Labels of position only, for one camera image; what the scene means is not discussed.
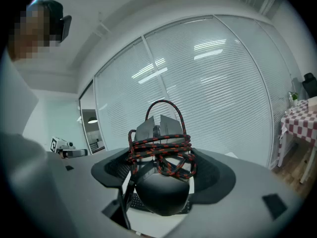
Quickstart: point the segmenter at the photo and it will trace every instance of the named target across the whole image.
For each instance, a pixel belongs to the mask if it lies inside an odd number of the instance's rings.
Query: white ceiling
[[[41,48],[34,59],[21,60],[15,65],[22,72],[22,76],[38,72],[44,77],[44,73],[48,73],[50,81],[56,81],[51,84],[51,88],[58,87],[72,78],[73,82],[67,91],[76,93],[78,69],[88,53],[102,38],[107,39],[111,35],[111,29],[115,29],[125,17],[157,0],[56,1],[63,5],[64,15],[72,16],[68,37],[58,47]],[[105,30],[101,22],[110,31]],[[39,88],[36,80],[31,80],[29,75],[27,83],[30,83],[29,86],[33,89],[47,90],[43,89],[43,84]]]

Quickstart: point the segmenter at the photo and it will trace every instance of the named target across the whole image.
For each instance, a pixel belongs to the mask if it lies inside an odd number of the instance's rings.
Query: red and black braided cable
[[[129,131],[128,141],[129,141],[130,149],[129,149],[129,155],[128,155],[128,162],[131,164],[132,175],[135,176],[138,171],[138,168],[137,168],[138,159],[146,158],[149,156],[156,156],[157,169],[160,174],[165,176],[176,176],[179,178],[189,179],[196,173],[197,165],[195,163],[195,155],[191,153],[186,154],[186,152],[192,150],[192,147],[191,147],[192,144],[190,143],[190,135],[186,134],[185,123],[184,123],[184,119],[180,110],[171,101],[158,100],[153,102],[150,105],[147,111],[145,120],[148,119],[151,108],[155,104],[160,102],[168,103],[175,108],[181,120],[183,134],[158,136],[158,137],[148,138],[146,140],[133,142],[132,133],[136,132],[136,130],[132,129],[131,131]],[[171,138],[184,138],[185,141],[181,143],[168,143],[168,144],[151,143],[151,142],[156,142],[156,141],[171,139]],[[168,162],[164,158],[164,156],[169,156],[169,155],[179,156],[183,158],[174,169],[171,163]],[[181,169],[186,162],[191,163],[191,172],[189,174],[185,174],[181,172]]]

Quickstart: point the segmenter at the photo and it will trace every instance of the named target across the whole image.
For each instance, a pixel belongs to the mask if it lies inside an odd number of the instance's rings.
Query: window blind
[[[165,64],[157,57],[158,64]],[[119,53],[95,78],[97,112],[108,150],[128,146],[128,132],[145,120],[152,102],[163,99],[163,93],[140,40]],[[170,117],[167,104],[157,104],[150,112],[155,123],[159,116]]]
[[[286,66],[288,68],[289,73],[291,74],[291,78],[293,80],[293,85],[295,87],[295,91],[300,94],[300,99],[305,98],[305,90],[302,86],[302,74],[298,68],[297,62],[291,52],[290,48],[286,44],[283,37],[277,31],[277,29],[269,25],[267,23],[257,21],[258,24],[266,31],[266,33],[271,37],[276,47],[280,51]]]
[[[263,80],[239,39],[216,18],[175,23],[145,36],[193,147],[266,166],[271,112]]]
[[[276,160],[280,133],[280,121],[288,109],[287,92],[292,91],[288,68],[276,45],[253,19],[218,16],[246,45],[261,70],[269,91],[274,116],[274,146],[272,161]]]

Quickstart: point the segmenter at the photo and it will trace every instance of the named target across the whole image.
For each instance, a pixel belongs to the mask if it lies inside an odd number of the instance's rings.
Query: red checkered tablecloth
[[[308,101],[299,101],[297,111],[290,115],[285,115],[281,119],[281,128],[287,128],[286,133],[294,135],[298,138],[306,140],[312,146],[317,146],[317,112],[308,111]],[[279,142],[280,154],[282,148],[282,130]]]

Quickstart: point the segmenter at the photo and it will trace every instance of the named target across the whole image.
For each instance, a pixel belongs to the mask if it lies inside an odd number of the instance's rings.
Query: metal frame
[[[266,32],[266,34],[270,37],[270,39],[273,41],[273,43],[274,43],[274,45],[276,46],[276,48],[277,48],[277,50],[279,51],[279,53],[280,53],[280,55],[281,55],[281,57],[283,58],[283,61],[284,61],[284,63],[285,63],[285,65],[286,65],[286,68],[287,68],[287,71],[288,71],[288,74],[289,74],[289,76],[290,76],[290,78],[291,78],[291,82],[292,82],[292,85],[293,85],[293,88],[294,88],[294,91],[296,91],[296,89],[295,89],[295,85],[294,85],[294,82],[293,82],[293,78],[292,78],[292,73],[289,71],[289,68],[288,68],[288,66],[287,66],[287,63],[286,63],[286,61],[285,61],[285,58],[284,58],[284,56],[283,56],[283,54],[281,53],[281,51],[279,50],[279,48],[278,48],[278,46],[276,45],[276,43],[275,43],[275,41],[273,40],[273,38],[268,34],[268,32],[261,26],[261,24],[260,23],[258,23],[258,21],[257,20],[254,20],[265,32]]]
[[[82,108],[81,108],[81,104],[80,104],[80,99],[84,96],[85,92],[88,90],[88,88],[93,84],[93,81],[91,81],[88,86],[85,88],[84,92],[79,96],[79,109],[80,109],[80,116],[81,116],[81,124],[83,126],[83,130],[84,130],[84,134],[85,134],[85,138],[86,138],[86,143],[88,145],[88,148],[89,148],[89,154],[92,155],[93,152],[90,148],[90,145],[89,145],[89,141],[88,141],[88,138],[87,138],[87,134],[86,134],[86,129],[85,129],[85,125],[84,125],[84,119],[83,119],[83,111],[82,111]]]
[[[98,84],[98,80],[95,80],[96,77],[93,78],[93,88],[94,88],[94,97],[95,97],[95,110],[96,110],[96,117],[97,117],[97,123],[100,131],[101,138],[103,139],[103,143],[105,146],[106,151],[108,151],[108,147],[104,138],[103,130],[101,129],[100,120],[99,120],[99,114],[98,114],[98,105],[97,105],[97,94],[96,94],[96,87]]]
[[[268,87],[266,85],[264,76],[262,75],[262,73],[260,71],[260,67],[259,67],[258,63],[256,62],[255,58],[253,57],[253,55],[251,54],[250,50],[247,48],[245,43],[239,38],[239,36],[227,24],[225,24],[217,16],[214,15],[214,17],[216,19],[218,19],[225,27],[227,27],[240,40],[241,44],[244,46],[244,48],[246,49],[246,51],[249,53],[250,57],[252,58],[254,64],[256,65],[256,67],[258,69],[259,75],[262,78],[262,82],[263,82],[263,85],[264,85],[264,88],[266,90],[266,94],[267,94],[267,97],[268,97],[268,104],[269,104],[269,107],[270,107],[270,110],[271,110],[271,124],[272,124],[272,127],[271,127],[272,128],[272,130],[271,130],[271,153],[270,153],[269,158],[268,158],[268,160],[266,162],[266,167],[269,167],[269,164],[270,164],[271,158],[272,158],[272,154],[273,154],[273,146],[274,146],[274,116],[273,116],[272,102],[271,102],[271,98],[270,98],[270,95],[269,95],[269,92],[268,92]]]
[[[123,49],[118,51],[112,58],[110,58],[102,67],[100,70],[97,71],[97,73],[94,75],[94,77],[98,77],[112,62],[116,60],[118,56],[120,56],[122,53],[124,53],[126,50],[130,49],[133,45],[141,42],[141,37],[138,37],[133,42],[127,44]]]
[[[265,15],[265,14],[264,14],[264,11],[266,10],[269,1],[270,1],[270,0],[264,0],[264,1],[263,1],[262,5],[261,5],[261,8],[260,8],[260,10],[259,10],[259,14]]]
[[[144,35],[142,35],[141,38],[142,38],[143,44],[144,44],[144,46],[145,46],[145,49],[147,50],[148,56],[149,56],[149,58],[150,58],[150,61],[151,61],[151,63],[153,64],[154,70],[155,70],[156,72],[158,72],[158,71],[159,71],[159,68],[158,68],[158,66],[157,66],[157,64],[156,64],[156,62],[155,62],[155,60],[154,60],[154,57],[153,57],[153,55],[152,55],[152,53],[151,53],[151,50],[150,50],[150,48],[149,48],[149,45],[148,45],[146,39],[144,38]],[[165,84],[164,84],[164,82],[163,82],[162,77],[161,77],[160,74],[157,74],[157,79],[158,79],[159,85],[160,85],[160,87],[161,87],[161,90],[162,90],[162,92],[163,92],[163,95],[164,95],[165,99],[168,100],[168,101],[170,101],[169,95],[168,95],[168,93],[167,93],[167,89],[166,89],[166,87],[165,87]],[[172,107],[171,105],[167,105],[167,107],[168,107],[168,110],[169,110],[170,115],[172,116],[172,118],[175,119],[175,120],[177,120],[173,107]]]
[[[306,169],[304,171],[304,174],[303,174],[303,176],[302,176],[302,178],[300,180],[300,183],[304,183],[305,181],[307,181],[308,173],[311,170],[311,167],[312,167],[312,164],[313,164],[313,161],[314,161],[314,158],[315,158],[316,151],[317,151],[317,147],[314,146],[313,149],[312,149],[311,156],[309,158],[307,167],[306,167]]]

